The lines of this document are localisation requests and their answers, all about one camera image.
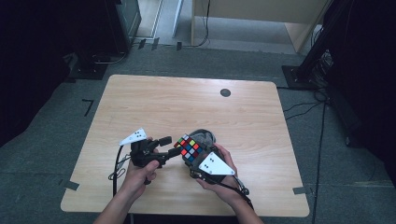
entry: person's left hand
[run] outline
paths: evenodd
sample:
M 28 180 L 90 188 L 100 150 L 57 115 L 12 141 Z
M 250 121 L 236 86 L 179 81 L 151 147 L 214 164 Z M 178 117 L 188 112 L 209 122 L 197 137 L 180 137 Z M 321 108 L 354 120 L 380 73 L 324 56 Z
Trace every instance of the person's left hand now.
M 120 191 L 125 192 L 127 197 L 134 202 L 145 191 L 145 180 L 152 181 L 155 179 L 157 175 L 155 170 L 159 165 L 158 161 L 151 161 L 145 167 L 139 168 L 130 161 Z

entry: round hole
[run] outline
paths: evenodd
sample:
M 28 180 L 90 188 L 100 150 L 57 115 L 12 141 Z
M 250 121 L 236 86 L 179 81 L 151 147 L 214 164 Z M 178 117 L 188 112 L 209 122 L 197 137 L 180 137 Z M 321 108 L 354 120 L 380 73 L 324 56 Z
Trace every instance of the round hole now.
M 220 94 L 224 97 L 229 97 L 231 95 L 231 92 L 228 89 L 222 89 L 220 91 Z

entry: black tape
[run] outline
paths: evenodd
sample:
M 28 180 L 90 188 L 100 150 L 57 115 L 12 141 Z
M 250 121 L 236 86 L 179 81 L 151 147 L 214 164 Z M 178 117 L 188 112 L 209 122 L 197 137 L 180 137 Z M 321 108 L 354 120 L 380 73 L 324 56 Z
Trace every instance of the black tape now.
M 142 39 L 139 43 L 139 49 L 142 49 L 143 47 L 145 47 L 146 44 L 146 39 Z
M 93 100 L 86 100 L 86 99 L 82 99 L 83 102 L 91 102 L 90 106 L 88 106 L 87 112 L 85 112 L 84 117 L 87 117 L 88 113 L 90 113 L 91 107 L 93 105 Z
M 158 42 L 160 41 L 160 38 L 157 37 L 154 39 L 154 43 L 152 43 L 151 50 L 155 50 L 158 47 Z
M 66 189 L 78 190 L 79 184 L 72 182 L 70 180 L 61 180 L 59 182 L 59 186 L 64 187 Z
M 177 42 L 176 50 L 177 51 L 181 50 L 181 46 L 182 46 L 182 43 L 181 42 Z
M 294 194 L 308 194 L 305 187 L 294 188 L 293 192 L 294 192 Z

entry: wrist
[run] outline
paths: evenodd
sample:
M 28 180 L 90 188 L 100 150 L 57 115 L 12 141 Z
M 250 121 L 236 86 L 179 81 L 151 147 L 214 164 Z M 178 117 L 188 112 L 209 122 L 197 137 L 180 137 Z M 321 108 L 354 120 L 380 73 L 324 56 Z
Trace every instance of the wrist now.
M 132 204 L 136 200 L 135 197 L 135 192 L 128 190 L 127 187 L 121 186 L 120 190 L 117 192 L 116 196 L 119 196 L 123 200 L 125 200 L 126 203 Z
M 228 201 L 227 204 L 230 205 L 233 210 L 237 209 L 238 207 L 248 205 L 240 195 Z

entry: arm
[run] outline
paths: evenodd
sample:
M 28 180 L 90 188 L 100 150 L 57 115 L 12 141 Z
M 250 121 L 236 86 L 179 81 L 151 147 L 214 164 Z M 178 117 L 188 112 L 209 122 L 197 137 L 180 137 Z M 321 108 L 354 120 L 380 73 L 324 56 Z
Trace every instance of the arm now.
M 136 170 L 130 162 L 120 190 L 94 223 L 122 223 L 134 201 L 145 191 L 146 178 L 149 181 L 155 179 L 154 171 L 159 165 L 157 161 L 151 161 L 146 167 Z
M 236 167 L 233 164 L 230 152 L 219 144 L 215 143 L 215 146 L 219 149 L 223 155 L 225 162 L 235 170 L 237 176 Z M 263 223 L 262 220 L 257 216 L 254 210 L 248 205 L 248 203 L 235 191 L 226 189 L 220 185 L 210 185 L 202 179 L 196 179 L 196 181 L 204 188 L 214 191 L 219 198 L 231 206 L 241 224 L 257 224 Z M 229 185 L 234 188 L 239 188 L 235 180 L 231 176 L 226 176 L 222 181 L 223 184 Z

